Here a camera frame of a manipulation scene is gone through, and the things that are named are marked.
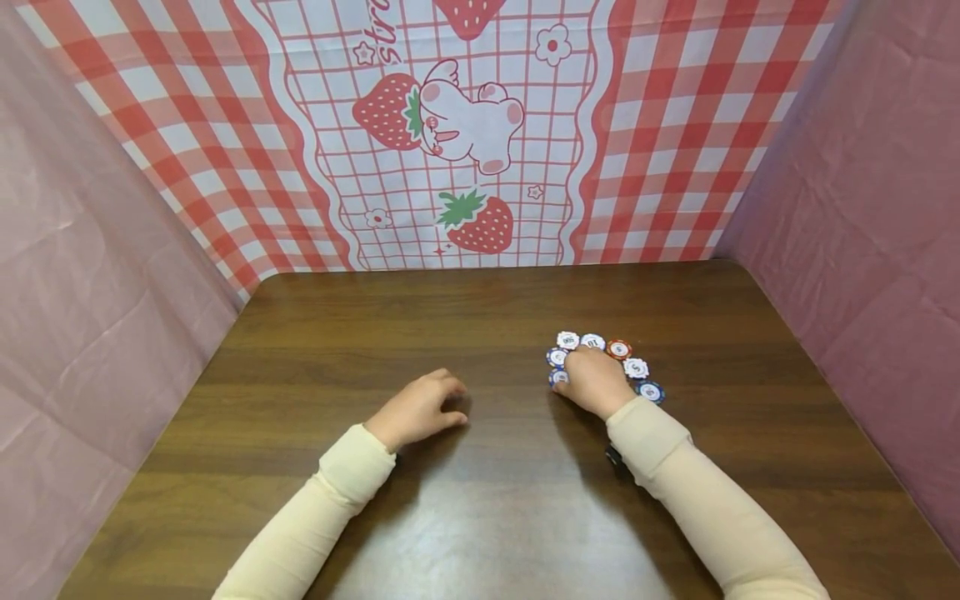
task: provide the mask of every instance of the cartoon bunny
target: cartoon bunny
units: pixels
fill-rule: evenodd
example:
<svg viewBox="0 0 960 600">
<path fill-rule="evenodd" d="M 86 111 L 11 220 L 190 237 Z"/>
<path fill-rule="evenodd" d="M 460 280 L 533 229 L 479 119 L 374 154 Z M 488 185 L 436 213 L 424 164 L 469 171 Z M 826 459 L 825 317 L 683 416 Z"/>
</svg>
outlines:
<svg viewBox="0 0 960 600">
<path fill-rule="evenodd" d="M 484 175 L 510 166 L 510 138 L 523 125 L 523 105 L 500 84 L 480 87 L 476 101 L 460 90 L 456 60 L 443 60 L 420 89 L 420 146 L 456 161 L 470 156 Z"/>
</svg>

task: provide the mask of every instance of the hand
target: hand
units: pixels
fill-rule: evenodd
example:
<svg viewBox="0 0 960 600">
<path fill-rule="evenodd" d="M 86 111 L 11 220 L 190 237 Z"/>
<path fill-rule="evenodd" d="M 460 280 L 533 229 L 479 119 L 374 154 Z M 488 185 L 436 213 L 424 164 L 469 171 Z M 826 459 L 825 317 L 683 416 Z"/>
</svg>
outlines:
<svg viewBox="0 0 960 600">
<path fill-rule="evenodd" d="M 364 423 L 387 451 L 419 442 L 448 427 L 467 424 L 467 415 L 441 412 L 450 396 L 465 394 L 467 387 L 450 371 L 440 369 L 407 384 Z"/>
<path fill-rule="evenodd" d="M 564 369 L 570 382 L 561 381 L 553 387 L 554 392 L 600 419 L 609 419 L 636 397 L 622 363 L 603 350 L 580 346 L 566 356 Z"/>
</svg>

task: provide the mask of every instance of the star print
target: star print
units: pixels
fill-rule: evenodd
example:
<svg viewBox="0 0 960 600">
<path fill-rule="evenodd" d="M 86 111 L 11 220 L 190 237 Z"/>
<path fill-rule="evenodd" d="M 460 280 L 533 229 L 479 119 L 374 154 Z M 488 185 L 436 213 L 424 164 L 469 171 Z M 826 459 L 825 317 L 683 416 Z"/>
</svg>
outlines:
<svg viewBox="0 0 960 600">
<path fill-rule="evenodd" d="M 366 40 L 361 41 L 360 45 L 353 49 L 353 55 L 357 58 L 357 64 L 373 64 L 373 48 Z"/>
</svg>

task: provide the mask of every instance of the orange poker chip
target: orange poker chip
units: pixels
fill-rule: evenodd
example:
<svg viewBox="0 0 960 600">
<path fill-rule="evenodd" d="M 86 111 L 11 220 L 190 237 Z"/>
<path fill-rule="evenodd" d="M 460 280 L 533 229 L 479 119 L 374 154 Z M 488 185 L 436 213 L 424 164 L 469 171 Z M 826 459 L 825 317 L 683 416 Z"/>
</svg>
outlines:
<svg viewBox="0 0 960 600">
<path fill-rule="evenodd" d="M 633 352 L 634 349 L 623 340 L 610 340 L 607 344 L 607 354 L 616 360 L 627 360 Z"/>
</svg>

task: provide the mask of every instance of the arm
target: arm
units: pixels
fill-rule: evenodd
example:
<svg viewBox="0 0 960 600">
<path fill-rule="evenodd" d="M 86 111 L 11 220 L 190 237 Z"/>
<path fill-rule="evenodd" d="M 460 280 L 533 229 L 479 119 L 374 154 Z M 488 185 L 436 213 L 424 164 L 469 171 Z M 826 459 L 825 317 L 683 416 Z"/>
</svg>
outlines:
<svg viewBox="0 0 960 600">
<path fill-rule="evenodd" d="M 348 521 L 390 476 L 396 451 L 467 423 L 441 412 L 466 391 L 447 370 L 414 381 L 363 425 L 353 425 L 320 459 L 320 469 L 247 546 L 213 600 L 301 600 Z"/>
<path fill-rule="evenodd" d="M 636 479 L 677 520 L 730 600 L 824 599 L 827 591 L 790 538 L 697 449 L 679 422 L 636 397 L 620 365 L 581 348 L 566 359 L 557 392 L 607 422 Z"/>
</svg>

